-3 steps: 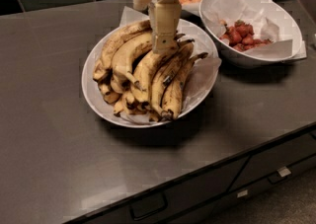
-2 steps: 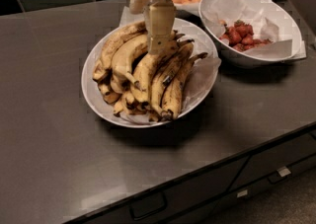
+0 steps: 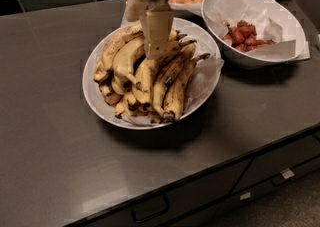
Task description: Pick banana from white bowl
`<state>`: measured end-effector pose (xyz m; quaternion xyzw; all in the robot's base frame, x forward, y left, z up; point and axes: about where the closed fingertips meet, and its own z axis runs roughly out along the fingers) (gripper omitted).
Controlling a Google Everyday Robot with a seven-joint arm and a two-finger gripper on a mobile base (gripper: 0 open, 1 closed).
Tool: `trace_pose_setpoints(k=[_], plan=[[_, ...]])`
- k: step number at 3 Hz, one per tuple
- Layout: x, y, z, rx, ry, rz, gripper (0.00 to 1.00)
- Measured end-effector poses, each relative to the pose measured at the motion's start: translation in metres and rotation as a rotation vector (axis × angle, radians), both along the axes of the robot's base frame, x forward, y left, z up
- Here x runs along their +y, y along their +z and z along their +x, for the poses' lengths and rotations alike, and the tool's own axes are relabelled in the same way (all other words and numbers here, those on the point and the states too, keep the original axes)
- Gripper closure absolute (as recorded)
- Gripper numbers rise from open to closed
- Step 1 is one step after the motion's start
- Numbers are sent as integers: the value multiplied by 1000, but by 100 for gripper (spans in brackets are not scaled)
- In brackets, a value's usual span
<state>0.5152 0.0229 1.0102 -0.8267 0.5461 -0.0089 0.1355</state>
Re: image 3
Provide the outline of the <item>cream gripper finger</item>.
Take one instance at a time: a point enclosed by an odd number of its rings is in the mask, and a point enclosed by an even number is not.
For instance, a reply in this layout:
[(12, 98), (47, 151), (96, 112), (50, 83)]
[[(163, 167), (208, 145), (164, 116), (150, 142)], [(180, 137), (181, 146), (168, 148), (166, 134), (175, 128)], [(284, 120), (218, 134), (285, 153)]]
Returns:
[(151, 1), (141, 12), (144, 48), (148, 59), (157, 59), (165, 51), (172, 29), (173, 12), (166, 0)]
[(126, 0), (125, 19), (128, 22), (141, 21), (147, 5), (145, 1)]

